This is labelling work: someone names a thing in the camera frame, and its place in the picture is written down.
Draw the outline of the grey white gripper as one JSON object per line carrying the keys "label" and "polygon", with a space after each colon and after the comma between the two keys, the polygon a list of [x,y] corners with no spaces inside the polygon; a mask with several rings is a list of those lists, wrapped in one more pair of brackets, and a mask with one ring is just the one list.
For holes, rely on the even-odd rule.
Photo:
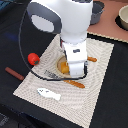
{"label": "grey white gripper", "polygon": [[61,47],[65,53],[72,78],[84,75],[84,64],[87,61],[86,38],[87,36],[60,36]]}

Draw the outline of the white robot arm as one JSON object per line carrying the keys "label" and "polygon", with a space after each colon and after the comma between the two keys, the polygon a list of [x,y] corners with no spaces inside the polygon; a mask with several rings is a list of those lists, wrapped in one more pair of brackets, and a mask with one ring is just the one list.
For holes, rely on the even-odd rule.
{"label": "white robot arm", "polygon": [[93,0],[32,0],[27,7],[37,29],[60,35],[72,78],[84,75],[92,8]]}

